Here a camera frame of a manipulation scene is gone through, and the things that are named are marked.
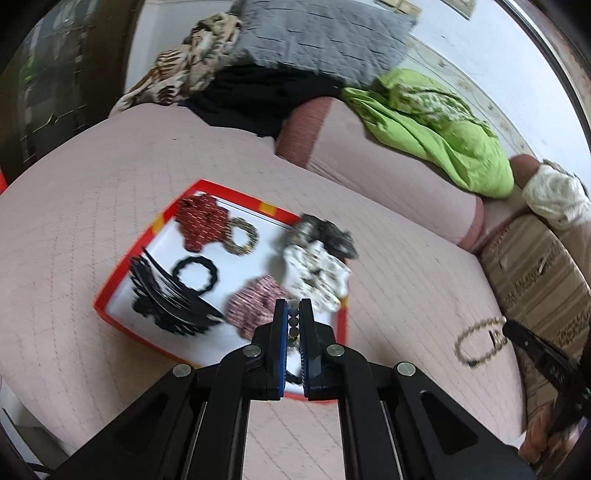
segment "white cloth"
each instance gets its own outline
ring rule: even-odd
[[[568,230],[591,220],[591,200],[581,181],[547,160],[525,185],[523,198],[556,230]]]

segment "brown striped cushion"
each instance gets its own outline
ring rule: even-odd
[[[545,224],[534,215],[519,217],[484,248],[480,260],[507,318],[580,359],[589,333],[591,290]],[[531,419],[556,391],[516,350]]]
[[[332,180],[472,251],[484,221],[482,199],[437,167],[376,142],[356,113],[318,98],[291,114],[276,154]]]

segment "black hair tie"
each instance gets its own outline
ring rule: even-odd
[[[207,287],[205,287],[203,290],[195,290],[193,288],[187,287],[183,282],[181,282],[180,278],[178,277],[179,274],[181,273],[181,270],[183,268],[185,268],[187,265],[190,265],[192,263],[201,264],[209,270],[209,285]],[[184,285],[189,290],[195,292],[195,295],[197,295],[197,296],[201,296],[204,293],[207,293],[208,291],[212,291],[214,285],[217,283],[217,267],[213,264],[213,262],[210,259],[205,258],[205,257],[183,258],[180,262],[178,262],[174,266],[172,275],[173,275],[173,278],[178,283],[180,283],[181,285]]]

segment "lime green fabric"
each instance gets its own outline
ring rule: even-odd
[[[513,173],[499,139],[459,95],[410,69],[391,70],[378,82],[382,93],[345,88],[342,95],[375,138],[440,166],[465,190],[511,194]]]

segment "silver bolt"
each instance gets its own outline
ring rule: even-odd
[[[191,373],[191,365],[178,364],[173,368],[173,375],[175,377],[186,377],[189,373]]]
[[[333,343],[332,345],[326,347],[326,353],[328,353],[330,356],[341,356],[345,353],[345,347],[339,345],[338,343]]]
[[[405,377],[412,377],[416,373],[417,367],[408,362],[402,362],[401,364],[398,364],[396,370],[398,370],[398,373],[400,375],[404,375]]]
[[[262,350],[258,345],[251,343],[242,349],[242,353],[244,353],[244,355],[246,355],[248,358],[255,358],[262,353]]]

